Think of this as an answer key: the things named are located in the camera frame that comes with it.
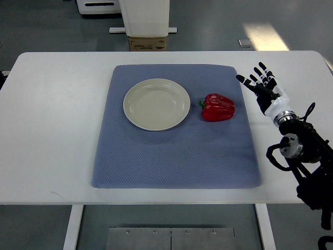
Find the black white robotic hand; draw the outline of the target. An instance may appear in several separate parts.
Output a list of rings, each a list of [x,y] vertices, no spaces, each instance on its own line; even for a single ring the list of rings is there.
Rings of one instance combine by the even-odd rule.
[[[256,95],[261,112],[273,119],[279,113],[290,110],[289,98],[272,71],[264,63],[259,62],[259,68],[254,67],[254,72],[258,78],[251,74],[248,79],[238,74],[236,79]]]

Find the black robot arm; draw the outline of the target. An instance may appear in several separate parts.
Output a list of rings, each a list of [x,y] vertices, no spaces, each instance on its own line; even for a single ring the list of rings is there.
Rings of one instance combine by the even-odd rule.
[[[312,103],[305,115],[290,111],[279,116],[277,126],[282,139],[267,149],[266,157],[281,171],[291,171],[298,182],[297,197],[312,210],[321,210],[321,227],[331,229],[332,148],[307,121],[314,110]]]

